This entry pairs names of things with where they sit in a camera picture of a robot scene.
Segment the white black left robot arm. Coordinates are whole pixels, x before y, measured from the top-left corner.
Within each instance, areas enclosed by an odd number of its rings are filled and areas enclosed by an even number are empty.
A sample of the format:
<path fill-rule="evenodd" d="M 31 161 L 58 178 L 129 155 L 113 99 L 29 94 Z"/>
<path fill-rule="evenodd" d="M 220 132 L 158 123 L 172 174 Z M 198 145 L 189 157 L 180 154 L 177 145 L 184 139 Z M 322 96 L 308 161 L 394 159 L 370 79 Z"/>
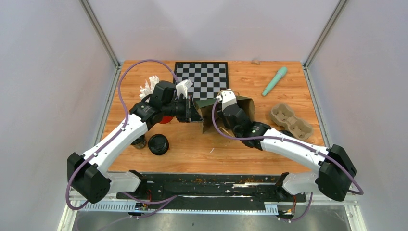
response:
<path fill-rule="evenodd" d="M 161 80 L 153 92 L 125 110 L 126 117 L 108 136 L 83 154 L 72 153 L 67 159 L 68 185 L 87 202 L 95 204 L 106 195 L 129 192 L 141 199 L 147 194 L 147 185 L 134 170 L 108 172 L 110 165 L 133 142 L 143 137 L 165 116 L 186 118 L 189 105 L 187 79 L 178 84 Z"/>

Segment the green paper bag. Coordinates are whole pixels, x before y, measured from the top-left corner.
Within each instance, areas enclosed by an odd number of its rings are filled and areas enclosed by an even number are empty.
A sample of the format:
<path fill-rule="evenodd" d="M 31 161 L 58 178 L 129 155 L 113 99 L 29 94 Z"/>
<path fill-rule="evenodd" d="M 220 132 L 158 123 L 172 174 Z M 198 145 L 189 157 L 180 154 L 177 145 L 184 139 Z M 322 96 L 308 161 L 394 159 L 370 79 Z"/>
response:
<path fill-rule="evenodd" d="M 194 102 L 194 106 L 201 116 L 202 133 L 215 132 L 218 128 L 233 130 L 236 126 L 248 126 L 255 120 L 255 103 L 252 98 L 236 95 L 237 103 L 221 110 L 221 102 L 216 97 Z"/>

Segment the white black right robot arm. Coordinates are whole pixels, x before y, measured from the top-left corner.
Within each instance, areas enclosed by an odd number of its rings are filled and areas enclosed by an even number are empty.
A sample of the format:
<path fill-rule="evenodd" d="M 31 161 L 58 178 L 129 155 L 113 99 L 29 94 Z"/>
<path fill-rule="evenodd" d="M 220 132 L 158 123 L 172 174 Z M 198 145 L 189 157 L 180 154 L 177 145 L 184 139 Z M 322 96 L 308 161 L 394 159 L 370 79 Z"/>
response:
<path fill-rule="evenodd" d="M 222 105 L 217 113 L 231 129 L 232 139 L 249 148 L 280 154 L 310 169 L 302 174 L 283 173 L 275 187 L 279 200 L 287 201 L 298 193 L 320 192 L 341 202 L 348 193 L 363 194 L 354 179 L 357 170 L 342 146 L 334 144 L 327 148 L 300 141 L 269 125 L 252 121 L 237 103 Z"/>

